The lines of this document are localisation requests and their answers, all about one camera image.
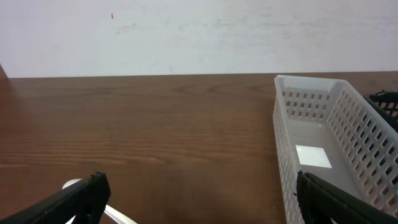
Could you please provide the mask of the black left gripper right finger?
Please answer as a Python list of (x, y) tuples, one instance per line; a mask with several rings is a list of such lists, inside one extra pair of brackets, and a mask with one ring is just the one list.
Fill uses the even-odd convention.
[(294, 195), (305, 224), (397, 224), (397, 218), (309, 172), (298, 172)]

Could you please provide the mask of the clear perforated plastic basket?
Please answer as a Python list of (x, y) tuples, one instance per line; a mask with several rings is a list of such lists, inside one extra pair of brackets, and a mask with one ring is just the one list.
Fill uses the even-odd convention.
[(397, 133), (345, 80), (275, 77), (273, 123), (288, 223), (302, 223), (299, 172), (397, 215)]

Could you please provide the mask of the white plastic spoon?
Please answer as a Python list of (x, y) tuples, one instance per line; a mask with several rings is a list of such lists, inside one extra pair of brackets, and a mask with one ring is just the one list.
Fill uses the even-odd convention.
[[(69, 187), (70, 185), (78, 182), (81, 179), (72, 179), (66, 182), (62, 189), (65, 189)], [(113, 221), (115, 221), (118, 224), (137, 224), (133, 219), (127, 217), (123, 213), (119, 212), (118, 210), (114, 209), (113, 207), (106, 205), (106, 208), (104, 210), (104, 214), (106, 214), (108, 217), (110, 217)], [(67, 221), (65, 224), (72, 224), (75, 219), (75, 216), (71, 218), (69, 221)]]

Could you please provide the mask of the black perforated plastic basket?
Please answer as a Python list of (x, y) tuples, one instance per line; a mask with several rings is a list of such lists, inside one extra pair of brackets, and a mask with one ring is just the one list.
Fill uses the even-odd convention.
[(363, 97), (397, 131), (397, 90), (382, 90)]

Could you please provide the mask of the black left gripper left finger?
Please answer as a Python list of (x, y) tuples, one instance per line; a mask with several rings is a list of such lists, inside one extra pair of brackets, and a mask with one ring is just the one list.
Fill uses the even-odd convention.
[(1, 224), (98, 224), (111, 196), (106, 174), (95, 172), (41, 202), (11, 215)]

